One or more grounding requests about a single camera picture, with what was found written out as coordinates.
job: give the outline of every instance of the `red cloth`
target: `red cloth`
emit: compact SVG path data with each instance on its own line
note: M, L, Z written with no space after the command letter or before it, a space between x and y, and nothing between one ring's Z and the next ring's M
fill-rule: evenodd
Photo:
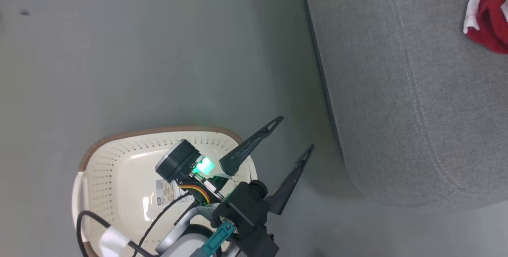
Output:
M501 6L506 0L479 0L477 23L479 29L468 28L468 37L490 50L508 54L508 22Z

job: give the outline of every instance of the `red garment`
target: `red garment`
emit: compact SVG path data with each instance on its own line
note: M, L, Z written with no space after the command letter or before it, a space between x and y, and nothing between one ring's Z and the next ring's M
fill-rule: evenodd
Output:
M477 25L464 23L464 32L473 41L490 50L508 54L508 0L479 0L477 6Z

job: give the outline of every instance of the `white tag on cable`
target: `white tag on cable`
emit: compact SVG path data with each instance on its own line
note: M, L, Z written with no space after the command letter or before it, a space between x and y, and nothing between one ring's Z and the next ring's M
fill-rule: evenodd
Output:
M100 251L102 257L119 257L130 239L116 230L116 228L109 226L106 232L100 237Z

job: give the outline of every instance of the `gray sofa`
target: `gray sofa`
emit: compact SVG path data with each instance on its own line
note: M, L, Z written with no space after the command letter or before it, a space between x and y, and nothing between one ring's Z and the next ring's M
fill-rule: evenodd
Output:
M366 197L424 212L508 199L508 56L468 0L308 0L344 160Z

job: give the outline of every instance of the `red and yellow wires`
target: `red and yellow wires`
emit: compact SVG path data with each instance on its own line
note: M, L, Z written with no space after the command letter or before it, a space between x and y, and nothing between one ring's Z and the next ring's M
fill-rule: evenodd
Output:
M210 200L210 197L208 196L208 194L202 188L200 188L197 185L194 185L194 184L182 184L182 185L178 185L178 187L181 188L181 189L193 189L193 190L199 192L205 198L205 201L206 201L207 204L211 203L211 200Z

